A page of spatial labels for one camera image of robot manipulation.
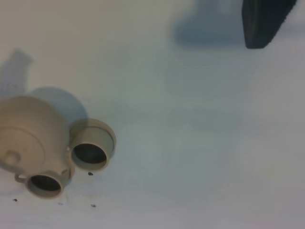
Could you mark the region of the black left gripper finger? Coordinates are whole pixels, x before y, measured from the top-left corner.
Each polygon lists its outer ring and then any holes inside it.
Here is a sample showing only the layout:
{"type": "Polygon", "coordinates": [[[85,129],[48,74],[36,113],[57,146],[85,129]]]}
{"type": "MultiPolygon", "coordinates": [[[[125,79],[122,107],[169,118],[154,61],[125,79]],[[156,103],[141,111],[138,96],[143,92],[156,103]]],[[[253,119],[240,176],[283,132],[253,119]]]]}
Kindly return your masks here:
{"type": "Polygon", "coordinates": [[[296,3],[296,0],[243,0],[242,21],[246,48],[266,47],[296,3]]]}

